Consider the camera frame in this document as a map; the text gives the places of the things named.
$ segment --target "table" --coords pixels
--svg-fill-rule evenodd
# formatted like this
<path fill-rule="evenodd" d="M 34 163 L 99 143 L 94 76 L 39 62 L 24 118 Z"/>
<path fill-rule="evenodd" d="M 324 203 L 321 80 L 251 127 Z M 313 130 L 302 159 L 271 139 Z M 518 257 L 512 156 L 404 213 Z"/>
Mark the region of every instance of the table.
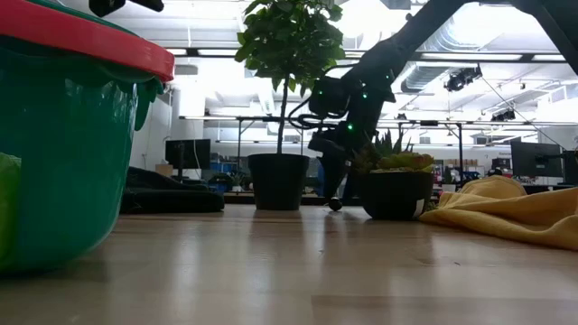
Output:
<path fill-rule="evenodd" d="M 0 281 L 3 325 L 556 324 L 578 255 L 359 208 L 123 216 L 61 270 Z"/>

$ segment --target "succulent plant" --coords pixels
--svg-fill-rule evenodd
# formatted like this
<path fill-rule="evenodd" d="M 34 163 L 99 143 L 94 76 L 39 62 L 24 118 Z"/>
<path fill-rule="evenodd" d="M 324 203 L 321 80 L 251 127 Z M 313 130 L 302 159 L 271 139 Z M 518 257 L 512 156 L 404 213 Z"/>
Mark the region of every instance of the succulent plant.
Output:
<path fill-rule="evenodd" d="M 374 144 L 365 145 L 356 155 L 353 162 L 359 173 L 368 172 L 431 172 L 434 158 L 429 154 L 413 153 L 413 146 L 408 143 L 402 152 L 403 135 L 395 144 L 391 141 L 391 132 Z"/>

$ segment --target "red lid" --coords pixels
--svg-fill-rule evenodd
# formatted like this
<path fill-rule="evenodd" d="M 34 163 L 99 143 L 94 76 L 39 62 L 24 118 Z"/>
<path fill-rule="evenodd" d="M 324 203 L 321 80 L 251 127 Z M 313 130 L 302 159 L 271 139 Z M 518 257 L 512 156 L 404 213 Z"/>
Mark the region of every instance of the red lid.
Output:
<path fill-rule="evenodd" d="M 0 35 L 137 68 L 162 82 L 173 79 L 174 56 L 138 36 L 25 0 L 2 0 L 1 6 Z"/>

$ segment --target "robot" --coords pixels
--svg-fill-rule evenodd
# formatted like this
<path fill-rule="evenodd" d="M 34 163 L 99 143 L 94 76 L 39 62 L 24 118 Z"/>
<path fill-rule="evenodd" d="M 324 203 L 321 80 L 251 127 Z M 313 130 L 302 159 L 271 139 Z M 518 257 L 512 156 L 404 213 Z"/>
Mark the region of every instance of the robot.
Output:
<path fill-rule="evenodd" d="M 391 84 L 401 73 L 411 55 L 445 23 L 462 5 L 471 0 L 430 0 L 394 36 L 379 42 L 341 79 L 322 77 L 308 99 L 311 115 L 301 115 L 292 122 L 301 129 L 317 129 L 309 148 L 322 153 L 325 171 L 324 195 L 330 208 L 339 210 L 340 199 L 334 198 L 341 181 L 349 173 L 343 199 L 354 195 L 357 175 L 349 171 L 353 154 L 377 135 L 381 107 L 385 101 L 396 102 Z M 505 1 L 486 0 L 489 5 Z M 518 10 L 533 15 L 578 74 L 578 13 L 576 0 L 511 0 Z M 324 123 L 325 118 L 342 118 L 337 125 Z"/>

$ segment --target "ceiling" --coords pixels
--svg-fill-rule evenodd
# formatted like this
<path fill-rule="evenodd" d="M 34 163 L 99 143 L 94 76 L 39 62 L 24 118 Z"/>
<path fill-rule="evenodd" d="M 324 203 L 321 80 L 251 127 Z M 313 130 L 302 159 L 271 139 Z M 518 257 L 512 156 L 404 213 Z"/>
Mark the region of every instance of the ceiling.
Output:
<path fill-rule="evenodd" d="M 89 13 L 88 0 L 53 1 Z M 127 2 L 125 7 L 106 19 L 167 48 L 238 47 L 236 33 L 244 29 L 243 10 L 250 2 L 164 2 L 165 8 L 161 13 Z M 410 11 L 388 10 L 379 0 L 342 2 L 344 15 L 338 27 L 346 35 L 344 49 L 367 50 L 376 42 L 386 39 L 404 25 L 406 14 L 418 12 L 423 2 L 414 1 L 415 5 Z M 453 17 L 453 25 L 447 33 L 460 39 L 462 50 L 557 53 L 556 47 L 535 19 L 511 7 L 472 4 L 471 7 L 462 8 L 460 13 L 463 14 Z M 252 78 L 242 64 L 232 59 L 179 58 L 177 64 L 198 67 L 195 78 L 201 82 L 195 83 L 195 87 L 200 88 L 195 91 L 205 96 L 206 108 L 213 115 L 225 112 L 252 116 L 255 112 L 263 111 L 262 104 L 267 98 L 278 102 L 282 97 L 272 90 L 267 80 Z M 480 67 L 487 82 L 479 79 L 456 93 L 448 93 L 443 83 L 448 79 L 449 72 L 458 67 L 442 69 L 442 73 L 427 80 L 423 89 L 412 94 L 402 93 L 403 80 L 398 78 L 393 87 L 397 93 L 397 103 L 386 103 L 382 117 L 393 118 L 402 112 L 415 119 L 445 119 L 450 116 L 452 119 L 489 120 L 493 112 L 508 107 L 503 99 L 532 116 L 539 100 L 551 100 L 553 91 L 578 82 L 566 64 L 482 63 Z M 333 73 L 339 76 L 344 72 Z M 296 94 L 291 94 L 289 99 L 293 102 L 301 100 Z"/>

